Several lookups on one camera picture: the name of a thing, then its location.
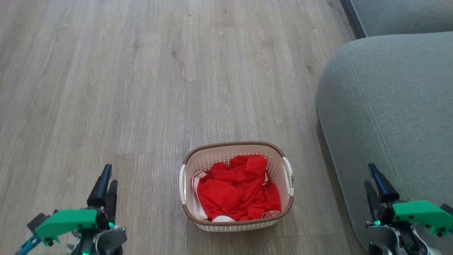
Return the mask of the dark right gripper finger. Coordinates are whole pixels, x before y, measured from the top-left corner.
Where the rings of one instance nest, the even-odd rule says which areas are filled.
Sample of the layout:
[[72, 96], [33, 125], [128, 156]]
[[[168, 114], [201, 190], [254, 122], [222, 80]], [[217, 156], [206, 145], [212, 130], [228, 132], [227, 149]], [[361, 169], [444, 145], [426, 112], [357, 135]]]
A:
[[378, 190], [378, 199], [381, 204], [396, 202], [400, 199], [400, 194], [395, 190], [390, 181], [379, 171], [374, 163], [368, 165], [370, 175], [375, 181]]
[[380, 217], [382, 212], [382, 205], [379, 201], [377, 192], [375, 191], [373, 185], [370, 181], [365, 181], [364, 186], [367, 193], [367, 201], [369, 206], [369, 212], [372, 216], [372, 221], [380, 223]]

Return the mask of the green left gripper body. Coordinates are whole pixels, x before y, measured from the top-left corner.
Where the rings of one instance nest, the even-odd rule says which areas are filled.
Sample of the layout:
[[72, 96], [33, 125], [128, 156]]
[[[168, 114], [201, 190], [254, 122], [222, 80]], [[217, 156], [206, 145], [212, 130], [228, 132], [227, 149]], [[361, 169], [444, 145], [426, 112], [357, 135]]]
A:
[[52, 246], [59, 242], [59, 237], [75, 232], [80, 240], [80, 247], [95, 246], [99, 235], [110, 230], [115, 222], [115, 207], [86, 207], [81, 209], [57, 210], [45, 216], [34, 229], [34, 235], [44, 245]]

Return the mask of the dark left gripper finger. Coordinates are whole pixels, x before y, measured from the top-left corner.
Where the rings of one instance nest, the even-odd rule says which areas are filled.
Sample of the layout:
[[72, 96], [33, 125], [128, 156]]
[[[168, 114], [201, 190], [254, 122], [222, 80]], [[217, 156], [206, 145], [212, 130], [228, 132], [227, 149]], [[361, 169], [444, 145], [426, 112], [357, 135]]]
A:
[[112, 165], [106, 164], [102, 171], [102, 174], [97, 178], [92, 192], [89, 194], [86, 200], [88, 207], [100, 208], [106, 205], [106, 195], [109, 187], [109, 181], [111, 178]]
[[115, 224], [118, 181], [113, 180], [105, 196], [105, 213], [111, 224]]

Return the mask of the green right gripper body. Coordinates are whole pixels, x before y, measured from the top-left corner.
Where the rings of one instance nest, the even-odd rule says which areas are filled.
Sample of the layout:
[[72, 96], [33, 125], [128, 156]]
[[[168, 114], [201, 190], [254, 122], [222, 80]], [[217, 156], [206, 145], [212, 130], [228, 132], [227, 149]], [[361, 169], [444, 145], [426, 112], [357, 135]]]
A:
[[453, 215], [452, 207], [446, 203], [440, 206], [426, 200], [410, 202], [394, 202], [382, 207], [375, 213], [376, 226], [392, 226], [406, 222], [409, 225], [421, 224], [431, 229], [430, 234], [446, 236], [452, 233]]

